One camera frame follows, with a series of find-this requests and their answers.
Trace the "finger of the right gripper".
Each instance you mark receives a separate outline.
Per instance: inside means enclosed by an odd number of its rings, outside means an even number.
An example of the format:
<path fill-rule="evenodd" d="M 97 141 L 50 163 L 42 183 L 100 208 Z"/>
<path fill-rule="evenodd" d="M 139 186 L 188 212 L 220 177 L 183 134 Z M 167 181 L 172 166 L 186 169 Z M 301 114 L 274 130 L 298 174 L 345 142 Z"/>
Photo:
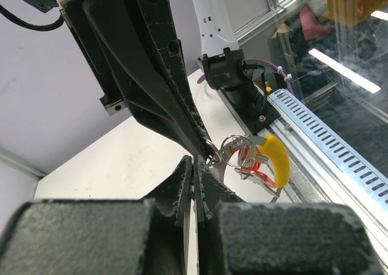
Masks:
<path fill-rule="evenodd" d="M 184 148 L 206 148 L 209 134 L 195 106 L 187 80 L 180 40 L 169 0 L 135 0 L 144 50 L 150 64 L 141 62 L 145 91 L 140 107 L 131 112 L 143 126 Z"/>
<path fill-rule="evenodd" d="M 137 110 L 146 96 L 138 85 L 142 79 L 141 62 L 150 64 L 139 35 L 142 30 L 134 27 L 139 20 L 137 3 L 135 0 L 85 0 L 82 7 L 126 106 L 130 111 Z M 194 155 L 209 155 L 209 146 L 184 149 Z"/>

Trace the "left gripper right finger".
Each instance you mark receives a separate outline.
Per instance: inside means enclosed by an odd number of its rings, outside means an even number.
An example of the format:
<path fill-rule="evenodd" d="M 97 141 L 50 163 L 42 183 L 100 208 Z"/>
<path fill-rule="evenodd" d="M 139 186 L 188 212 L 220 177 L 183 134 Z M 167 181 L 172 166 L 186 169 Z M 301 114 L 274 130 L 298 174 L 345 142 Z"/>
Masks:
<path fill-rule="evenodd" d="M 193 159 L 199 274 L 383 274 L 359 216 L 328 203 L 248 203 Z"/>

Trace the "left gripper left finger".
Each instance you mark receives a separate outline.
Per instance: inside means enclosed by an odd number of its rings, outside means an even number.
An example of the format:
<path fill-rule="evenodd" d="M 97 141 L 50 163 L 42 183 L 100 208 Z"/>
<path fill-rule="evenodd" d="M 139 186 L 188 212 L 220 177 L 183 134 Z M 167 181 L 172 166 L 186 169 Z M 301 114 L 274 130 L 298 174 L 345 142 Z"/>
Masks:
<path fill-rule="evenodd" d="M 2 274 L 185 274 L 192 158 L 144 197 L 40 199 L 1 234 Z"/>

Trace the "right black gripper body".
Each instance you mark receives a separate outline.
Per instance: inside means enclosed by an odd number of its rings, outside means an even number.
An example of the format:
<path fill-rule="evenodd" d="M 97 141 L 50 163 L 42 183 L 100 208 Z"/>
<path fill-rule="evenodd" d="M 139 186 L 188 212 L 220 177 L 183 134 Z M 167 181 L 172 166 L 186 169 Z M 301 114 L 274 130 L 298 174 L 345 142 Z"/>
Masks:
<path fill-rule="evenodd" d="M 61 13 L 104 93 L 103 97 L 100 98 L 100 102 L 106 112 L 112 116 L 126 108 L 126 105 L 113 78 L 109 63 L 100 47 L 98 38 L 83 10 L 82 3 L 84 1 L 62 1 Z"/>

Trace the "large keyring with yellow grip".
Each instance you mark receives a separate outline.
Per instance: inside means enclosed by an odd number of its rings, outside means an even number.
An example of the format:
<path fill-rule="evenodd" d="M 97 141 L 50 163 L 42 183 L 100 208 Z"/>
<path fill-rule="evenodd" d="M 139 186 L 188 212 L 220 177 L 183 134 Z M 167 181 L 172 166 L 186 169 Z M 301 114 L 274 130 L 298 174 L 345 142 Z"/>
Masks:
<path fill-rule="evenodd" d="M 271 203 L 277 202 L 290 180 L 289 155 L 277 137 L 232 134 L 220 148 L 209 139 L 204 141 L 213 151 L 207 165 L 219 181 L 224 181 L 226 168 L 231 167 L 240 179 L 251 181 L 270 194 Z"/>

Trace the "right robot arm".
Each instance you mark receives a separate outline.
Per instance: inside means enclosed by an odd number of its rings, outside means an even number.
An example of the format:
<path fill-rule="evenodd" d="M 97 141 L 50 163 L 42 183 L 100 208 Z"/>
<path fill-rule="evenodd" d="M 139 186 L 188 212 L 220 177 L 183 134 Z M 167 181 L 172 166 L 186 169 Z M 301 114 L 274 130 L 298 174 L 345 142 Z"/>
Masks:
<path fill-rule="evenodd" d="M 234 106 L 258 102 L 223 0 L 192 0 L 209 85 Z M 209 156 L 209 135 L 195 107 L 169 0 L 57 0 L 103 91 L 143 126 Z"/>

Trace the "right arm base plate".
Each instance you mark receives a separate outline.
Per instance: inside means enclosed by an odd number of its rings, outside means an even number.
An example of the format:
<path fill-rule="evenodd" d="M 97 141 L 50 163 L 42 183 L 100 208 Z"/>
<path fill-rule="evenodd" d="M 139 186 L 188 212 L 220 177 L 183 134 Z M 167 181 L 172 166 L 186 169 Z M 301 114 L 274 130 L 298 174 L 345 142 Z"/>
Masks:
<path fill-rule="evenodd" d="M 257 135 L 281 117 L 253 82 L 220 89 L 218 94 L 246 134 Z"/>

